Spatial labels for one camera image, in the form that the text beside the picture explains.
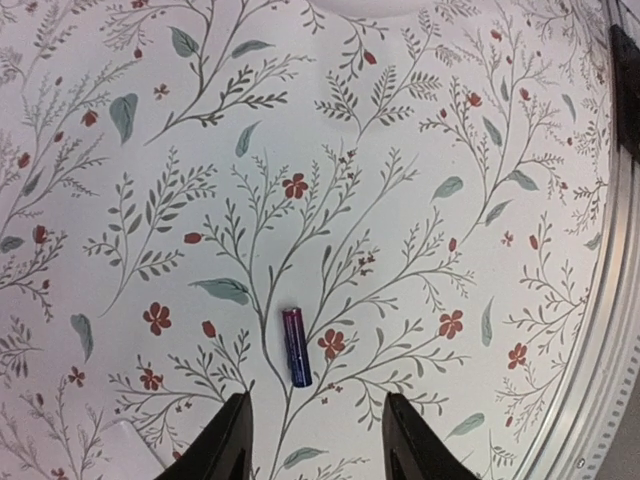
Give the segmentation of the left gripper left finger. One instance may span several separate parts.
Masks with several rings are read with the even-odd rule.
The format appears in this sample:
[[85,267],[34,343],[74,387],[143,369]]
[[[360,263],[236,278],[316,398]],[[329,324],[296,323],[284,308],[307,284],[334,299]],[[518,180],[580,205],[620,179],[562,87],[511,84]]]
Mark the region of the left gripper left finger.
[[247,480],[252,468],[253,410],[248,392],[229,397],[162,480]]

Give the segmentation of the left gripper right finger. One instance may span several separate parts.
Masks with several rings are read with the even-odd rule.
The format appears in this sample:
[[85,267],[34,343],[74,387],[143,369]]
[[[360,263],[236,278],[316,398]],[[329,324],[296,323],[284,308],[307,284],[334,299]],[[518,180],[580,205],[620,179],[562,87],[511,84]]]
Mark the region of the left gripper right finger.
[[386,395],[382,441],[387,480],[476,479],[400,393]]

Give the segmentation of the black battery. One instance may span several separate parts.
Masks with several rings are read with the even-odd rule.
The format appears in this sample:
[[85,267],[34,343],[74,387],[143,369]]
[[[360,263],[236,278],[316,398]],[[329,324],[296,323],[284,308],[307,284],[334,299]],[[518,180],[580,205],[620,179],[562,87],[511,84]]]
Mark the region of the black battery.
[[295,388],[309,387],[312,385],[312,374],[301,309],[294,307],[283,310],[282,321],[292,384]]

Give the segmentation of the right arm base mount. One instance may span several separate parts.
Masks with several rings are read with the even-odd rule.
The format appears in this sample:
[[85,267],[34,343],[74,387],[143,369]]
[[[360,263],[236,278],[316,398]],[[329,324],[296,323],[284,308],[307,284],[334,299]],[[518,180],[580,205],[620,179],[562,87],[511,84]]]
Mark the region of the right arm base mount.
[[619,26],[610,28],[618,143],[639,161],[639,48]]

